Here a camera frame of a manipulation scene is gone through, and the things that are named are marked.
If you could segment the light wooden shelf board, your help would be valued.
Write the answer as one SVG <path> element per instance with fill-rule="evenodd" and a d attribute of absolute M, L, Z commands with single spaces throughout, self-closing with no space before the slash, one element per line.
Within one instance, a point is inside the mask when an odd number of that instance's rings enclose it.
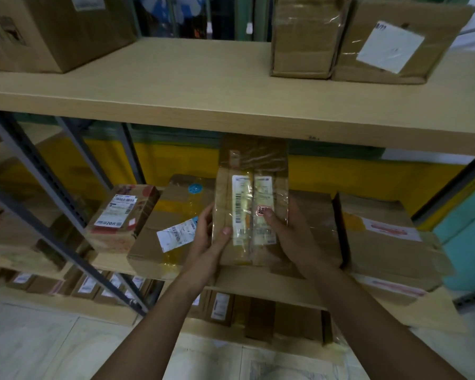
<path fill-rule="evenodd" d="M 0 110 L 475 156 L 475 52 L 426 84 L 269 75 L 270 44 L 143 38 L 65 74 L 0 72 Z"/>

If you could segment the cardboard box with white label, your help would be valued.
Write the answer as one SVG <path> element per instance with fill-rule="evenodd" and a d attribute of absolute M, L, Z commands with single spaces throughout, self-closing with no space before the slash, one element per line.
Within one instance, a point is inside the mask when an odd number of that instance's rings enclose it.
<path fill-rule="evenodd" d="M 425 84 L 474 13 L 471 4 L 352 0 L 331 80 Z"/>

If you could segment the person's right forearm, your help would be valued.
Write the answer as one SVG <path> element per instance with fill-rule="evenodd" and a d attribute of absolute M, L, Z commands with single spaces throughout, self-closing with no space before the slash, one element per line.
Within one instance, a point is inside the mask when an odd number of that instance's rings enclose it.
<path fill-rule="evenodd" d="M 338 268 L 298 265 L 371 380 L 467 380 Z"/>

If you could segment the wide box with red tape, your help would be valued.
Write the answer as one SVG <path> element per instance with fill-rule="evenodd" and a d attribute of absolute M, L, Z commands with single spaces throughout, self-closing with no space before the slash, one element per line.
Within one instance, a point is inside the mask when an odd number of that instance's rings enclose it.
<path fill-rule="evenodd" d="M 456 275 L 437 236 L 418 230 L 400 201 L 338 192 L 333 208 L 343 269 L 376 299 L 407 306 Z"/>

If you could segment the red printed cardboard box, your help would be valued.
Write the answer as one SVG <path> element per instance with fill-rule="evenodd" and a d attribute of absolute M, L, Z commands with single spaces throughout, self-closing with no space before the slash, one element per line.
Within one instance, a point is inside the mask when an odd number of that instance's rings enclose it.
<path fill-rule="evenodd" d="M 127 255 L 159 199 L 154 185 L 114 186 L 84 230 L 97 253 Z"/>

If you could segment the tall taped cardboard parcel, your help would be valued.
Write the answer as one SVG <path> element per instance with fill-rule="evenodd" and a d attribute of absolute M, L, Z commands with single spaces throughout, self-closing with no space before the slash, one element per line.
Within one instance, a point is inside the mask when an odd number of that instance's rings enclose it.
<path fill-rule="evenodd" d="M 224 134 L 220 142 L 213 234 L 229 227 L 232 238 L 220 256 L 223 266 L 289 267 L 277 234 L 267 224 L 269 208 L 288 224 L 289 144 L 286 139 Z"/>

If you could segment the grey metal shelf frame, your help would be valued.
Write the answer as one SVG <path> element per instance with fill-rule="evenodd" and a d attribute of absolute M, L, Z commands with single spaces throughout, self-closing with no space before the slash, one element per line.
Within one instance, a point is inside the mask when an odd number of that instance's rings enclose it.
<path fill-rule="evenodd" d="M 11 148 L 14 155 L 21 161 L 30 174 L 36 178 L 37 182 L 63 212 L 70 223 L 83 235 L 89 219 L 86 212 L 58 179 L 57 175 L 38 152 L 37 147 L 26 135 L 11 112 L 0 111 L 0 138 Z M 132 279 L 120 273 L 116 274 L 125 289 L 129 290 L 132 294 L 133 298 L 131 300 L 124 293 L 120 292 L 103 274 L 99 273 L 91 263 L 87 262 L 81 255 L 55 237 L 49 228 L 28 211 L 23 204 L 20 204 L 1 190 L 0 206 L 18 216 L 24 223 L 39 233 L 59 255 L 71 262 L 74 266 L 77 266 L 89 278 L 94 279 L 96 283 L 110 292 L 120 303 L 128 306 L 139 316 L 146 316 L 146 313 L 149 311 L 149 306 Z"/>

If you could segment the flat box with blue sticker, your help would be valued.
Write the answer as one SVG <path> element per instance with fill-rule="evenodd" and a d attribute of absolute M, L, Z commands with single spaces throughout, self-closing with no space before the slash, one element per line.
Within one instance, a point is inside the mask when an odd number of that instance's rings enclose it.
<path fill-rule="evenodd" d="M 173 280 L 194 241 L 198 215 L 214 200 L 215 179 L 174 174 L 127 255 L 136 274 Z"/>

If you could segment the person's left hand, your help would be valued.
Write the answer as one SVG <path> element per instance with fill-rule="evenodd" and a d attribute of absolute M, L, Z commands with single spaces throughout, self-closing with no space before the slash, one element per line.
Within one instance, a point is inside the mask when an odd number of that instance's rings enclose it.
<path fill-rule="evenodd" d="M 193 293 L 199 293 L 214 278 L 219 267 L 221 255 L 213 255 L 211 237 L 213 207 L 214 203 L 211 203 L 199 214 L 194 240 L 178 276 L 182 287 Z"/>

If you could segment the small taped cardboard box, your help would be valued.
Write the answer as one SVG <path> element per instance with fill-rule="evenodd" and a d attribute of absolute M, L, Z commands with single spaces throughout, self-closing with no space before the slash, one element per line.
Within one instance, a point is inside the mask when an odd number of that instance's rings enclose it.
<path fill-rule="evenodd" d="M 351 0 L 274 0 L 270 75 L 331 78 Z"/>

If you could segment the person's right hand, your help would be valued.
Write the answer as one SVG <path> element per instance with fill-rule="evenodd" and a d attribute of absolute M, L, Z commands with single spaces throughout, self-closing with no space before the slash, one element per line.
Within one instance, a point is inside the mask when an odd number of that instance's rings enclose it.
<path fill-rule="evenodd" d="M 289 236 L 286 242 L 280 242 L 285 255 L 296 265 L 299 272 L 312 283 L 336 281 L 344 276 L 341 269 L 333 265 L 318 246 L 310 232 L 306 220 L 300 212 L 295 199 L 289 200 Z"/>

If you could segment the plain brown cardboard box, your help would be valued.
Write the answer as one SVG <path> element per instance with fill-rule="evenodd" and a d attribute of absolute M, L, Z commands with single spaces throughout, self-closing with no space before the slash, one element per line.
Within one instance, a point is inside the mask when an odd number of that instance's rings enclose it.
<path fill-rule="evenodd" d="M 290 190 L 310 232 L 325 256 L 337 268 L 343 265 L 332 198 L 329 193 Z"/>

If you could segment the person's left forearm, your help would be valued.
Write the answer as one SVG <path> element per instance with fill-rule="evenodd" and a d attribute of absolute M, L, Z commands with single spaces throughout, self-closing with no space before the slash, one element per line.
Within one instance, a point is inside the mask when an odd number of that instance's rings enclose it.
<path fill-rule="evenodd" d="M 91 380 L 162 380 L 190 307 L 214 273 L 201 262 L 184 269 Z"/>

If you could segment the pile of dim cardboard parcels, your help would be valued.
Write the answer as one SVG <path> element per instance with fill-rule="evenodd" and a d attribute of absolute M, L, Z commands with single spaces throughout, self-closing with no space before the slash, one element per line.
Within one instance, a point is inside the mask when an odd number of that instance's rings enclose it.
<path fill-rule="evenodd" d="M 89 244 L 46 193 L 38 193 L 23 204 L 57 240 L 79 255 L 86 255 Z M 71 266 L 19 217 L 6 211 L 0 213 L 0 268 L 64 279 Z"/>

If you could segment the row of small cardboard boxes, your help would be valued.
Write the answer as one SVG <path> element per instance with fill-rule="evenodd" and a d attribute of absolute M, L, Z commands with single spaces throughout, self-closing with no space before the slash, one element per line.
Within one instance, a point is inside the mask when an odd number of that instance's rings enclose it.
<path fill-rule="evenodd" d="M 138 315 L 114 300 L 97 301 L 97 293 L 101 290 L 97 284 L 89 281 L 92 290 L 82 293 L 81 287 L 87 278 L 74 267 L 69 270 L 66 280 L 15 273 L 6 282 L 5 292 L 20 300 L 43 303 L 116 324 L 132 325 Z M 204 325 L 217 325 L 216 329 L 227 340 L 244 338 L 267 344 L 285 340 L 287 346 L 300 341 L 314 341 L 322 345 L 334 342 L 331 317 L 325 311 L 232 295 L 234 300 L 230 300 L 227 307 L 230 324 L 226 325 L 217 321 L 215 316 L 210 316 L 216 304 L 216 295 L 216 292 L 209 291 L 208 304 L 201 313 L 190 311 L 187 318 L 201 320 Z"/>

